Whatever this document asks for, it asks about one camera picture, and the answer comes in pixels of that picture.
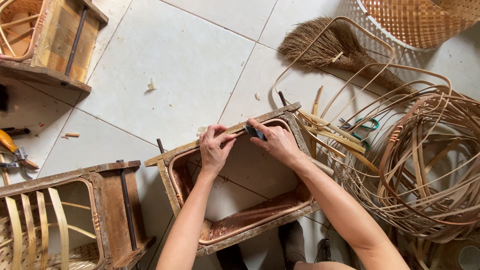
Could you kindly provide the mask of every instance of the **floor tile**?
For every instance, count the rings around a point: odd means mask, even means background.
[[[50,95],[54,98],[58,98],[59,100],[72,106],[75,106],[75,103],[77,102],[80,94],[83,93],[83,91],[66,89],[61,86],[55,87],[55,86],[49,86],[45,84],[39,84],[39,83],[33,83],[33,82],[27,82],[27,81],[23,81],[23,82],[35,89],[38,89],[44,92],[47,95]]]
[[[208,196],[205,217],[215,222],[263,201],[264,197],[217,177]]]
[[[280,98],[272,90],[272,85],[289,64],[290,62],[283,59],[282,54],[263,45],[255,45],[220,123],[231,126],[249,117],[282,107]],[[300,67],[292,67],[278,82],[277,90],[282,91],[290,102],[300,101],[304,110],[312,111],[318,88],[323,85],[324,89],[319,102],[319,113],[321,113],[344,84],[344,80],[317,69],[306,72]],[[344,112],[340,115],[343,118],[352,116],[354,112],[378,98],[369,91],[363,91],[354,102],[347,105],[359,90],[357,86],[348,85],[330,106],[324,119],[337,124],[336,116],[345,106]],[[260,94],[260,100],[255,99],[255,93]]]
[[[253,42],[158,0],[130,7],[78,107],[173,149],[218,121]]]
[[[90,65],[88,67],[87,76],[85,81],[88,82],[88,79],[93,73],[100,57],[102,57],[103,52],[107,48],[110,39],[113,36],[113,33],[117,29],[123,15],[127,11],[132,0],[95,0],[94,4],[98,7],[107,17],[108,24],[100,29],[98,36],[96,37],[95,48],[92,52],[92,58],[90,59]]]
[[[215,24],[258,40],[276,0],[165,0]]]
[[[325,238],[327,228],[306,217],[300,218],[298,221],[302,226],[305,239],[305,259],[308,263],[314,263],[319,251],[320,240]]]
[[[243,262],[249,270],[285,269],[278,228],[239,243]]]
[[[480,25],[474,25],[447,40],[437,49],[419,51],[406,49],[400,64],[446,76],[451,80],[453,90],[479,100],[480,92],[477,89],[480,77],[474,72],[480,69],[479,31]],[[397,73],[406,82],[424,79],[445,84],[443,80],[417,72],[398,69]]]
[[[159,246],[156,244],[154,247],[156,248],[155,255],[153,256],[152,259],[149,259],[147,256],[144,256],[140,260],[140,264],[142,269],[146,270],[154,270],[156,267],[156,264],[158,262],[158,259],[160,258],[160,254],[162,253],[163,246],[165,245],[165,242],[167,241],[168,234],[170,233],[170,230],[172,229],[173,223],[175,222],[175,217],[172,218],[170,224],[168,225],[168,228],[165,232],[165,236],[163,237],[161,243]],[[218,262],[218,259],[216,258],[216,253],[212,253],[207,256],[203,256],[200,258],[195,259],[195,262],[193,263],[192,270],[204,270],[204,269],[209,269],[209,270],[222,270],[220,267],[220,263]]]
[[[80,133],[78,138],[58,138],[39,175],[48,176],[116,160],[144,161],[159,153],[157,147],[102,120],[74,109],[61,135]],[[135,173],[146,234],[160,241],[173,214],[156,167],[143,165]]]
[[[1,127],[30,129],[28,135],[15,136],[14,142],[42,168],[72,107],[17,80],[0,78],[0,84],[7,87],[9,94],[8,112],[0,112]],[[39,170],[28,172],[33,178],[38,173]],[[12,184],[27,180],[18,169],[9,169],[9,174]]]
[[[294,171],[250,138],[246,134],[235,141],[219,175],[267,198],[294,190],[298,183]]]

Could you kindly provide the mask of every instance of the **white tile floor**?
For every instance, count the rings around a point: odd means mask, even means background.
[[[272,85],[289,61],[277,52],[283,37],[294,24],[317,16],[344,15],[378,35],[396,52],[394,63],[424,68],[448,76],[455,90],[480,99],[476,86],[480,76],[480,25],[453,37],[438,49],[411,51],[386,38],[360,11],[355,0],[94,0],[110,18],[98,36],[88,84],[90,95],[33,83],[0,78],[10,93],[8,113],[0,113],[1,126],[28,127],[29,135],[17,137],[29,159],[41,169],[34,177],[52,175],[118,159],[146,160],[158,154],[156,138],[165,149],[196,139],[199,126],[237,124],[281,107]],[[364,46],[385,54],[376,43],[360,35]],[[385,61],[385,57],[373,54]],[[396,71],[403,79],[418,74]],[[277,89],[290,101],[301,101],[310,110],[317,89],[324,85],[320,111],[340,89],[348,74],[323,69],[305,73],[295,67],[278,83]],[[150,80],[156,90],[147,91]],[[334,120],[354,94],[348,87],[330,108]],[[260,94],[256,100],[255,93]],[[341,114],[351,116],[377,98],[363,92]],[[62,138],[65,132],[79,138]],[[291,188],[288,181],[272,185],[249,181],[226,167],[229,181],[218,179],[209,197],[207,215],[218,219],[237,209],[263,201]],[[154,269],[174,218],[155,168],[141,167],[137,184],[148,235],[157,243],[142,258],[143,269]],[[12,182],[24,181],[12,171]],[[222,201],[224,208],[218,208]],[[318,243],[329,231],[319,211],[300,219],[306,256],[314,262]],[[249,269],[284,267],[277,230],[240,244]],[[339,254],[344,247],[338,245]],[[220,269],[215,254],[195,261],[195,269]]]

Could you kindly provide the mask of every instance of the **wood chip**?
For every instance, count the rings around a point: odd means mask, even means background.
[[[65,136],[79,137],[80,133],[67,132],[65,133]]]

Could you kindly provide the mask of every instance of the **finger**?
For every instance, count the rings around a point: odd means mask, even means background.
[[[222,124],[213,124],[208,126],[205,136],[208,139],[213,139],[213,135],[215,134],[215,132],[226,129],[227,127]]]
[[[228,141],[228,140],[231,140],[231,139],[234,139],[235,137],[237,137],[237,134],[227,134],[227,133],[222,133],[220,135],[218,135],[216,138],[215,138],[215,141],[218,143],[218,144],[221,144],[225,141]]]
[[[267,135],[270,134],[270,130],[268,127],[264,126],[262,123],[257,122],[253,118],[249,118],[248,122],[256,129],[260,130],[263,134]]]
[[[223,147],[223,151],[227,156],[230,153],[230,150],[232,150],[233,144],[235,143],[236,140],[237,140],[237,138],[234,138],[233,140],[227,142],[225,147]]]
[[[205,137],[205,131],[202,132],[202,134],[200,134],[200,144],[202,144],[202,142],[204,142],[204,137]]]
[[[260,146],[261,148],[267,150],[268,148],[268,143],[264,140],[261,140],[260,138],[257,137],[252,137],[250,138],[250,141],[253,142],[256,146]]]

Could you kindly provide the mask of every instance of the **brush broom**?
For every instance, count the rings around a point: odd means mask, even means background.
[[[329,17],[318,17],[313,20],[298,24],[283,40],[279,51],[285,54],[287,59],[295,60],[312,43],[318,34],[332,21]],[[344,21],[335,21],[329,28],[312,44],[312,46],[298,59],[302,66],[332,67],[357,73],[367,64],[377,63],[370,57],[360,45],[357,35]],[[373,79],[382,67],[372,66],[362,70],[359,75]],[[397,89],[405,84],[391,71],[385,69],[375,82],[387,88],[388,91]],[[410,86],[406,86],[398,93],[411,94],[415,92]]]

